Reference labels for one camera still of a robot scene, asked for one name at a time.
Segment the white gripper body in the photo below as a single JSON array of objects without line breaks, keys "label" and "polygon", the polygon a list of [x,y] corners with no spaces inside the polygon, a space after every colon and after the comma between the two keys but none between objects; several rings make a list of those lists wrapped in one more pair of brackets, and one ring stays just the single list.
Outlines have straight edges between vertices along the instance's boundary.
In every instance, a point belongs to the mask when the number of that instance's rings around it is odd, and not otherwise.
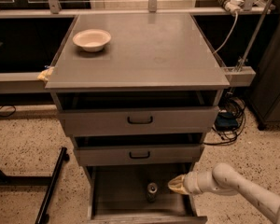
[{"label": "white gripper body", "polygon": [[198,195],[215,190],[216,182],[210,171],[189,172],[184,177],[183,186],[187,193]]}]

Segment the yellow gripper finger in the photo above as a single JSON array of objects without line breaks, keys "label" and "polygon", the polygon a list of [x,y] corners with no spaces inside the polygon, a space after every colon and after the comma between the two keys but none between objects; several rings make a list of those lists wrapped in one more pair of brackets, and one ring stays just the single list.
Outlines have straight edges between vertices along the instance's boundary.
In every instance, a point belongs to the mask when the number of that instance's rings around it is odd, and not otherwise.
[{"label": "yellow gripper finger", "polygon": [[168,188],[173,191],[173,192],[176,192],[176,193],[179,193],[179,194],[182,194],[182,195],[186,195],[187,192],[186,190],[184,189],[183,186],[180,186],[180,185],[177,185],[177,186],[174,186],[174,185],[169,185]]},{"label": "yellow gripper finger", "polygon": [[185,175],[179,175],[168,182],[169,186],[182,185]]}]

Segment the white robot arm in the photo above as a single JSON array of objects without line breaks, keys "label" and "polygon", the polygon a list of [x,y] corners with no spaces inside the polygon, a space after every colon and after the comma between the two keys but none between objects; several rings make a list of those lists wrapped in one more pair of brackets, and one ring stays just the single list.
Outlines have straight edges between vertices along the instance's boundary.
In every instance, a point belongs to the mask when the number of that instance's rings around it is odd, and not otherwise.
[{"label": "white robot arm", "polygon": [[272,224],[280,224],[280,196],[245,179],[227,163],[218,163],[211,171],[179,175],[168,182],[168,188],[183,195],[241,194]]}]

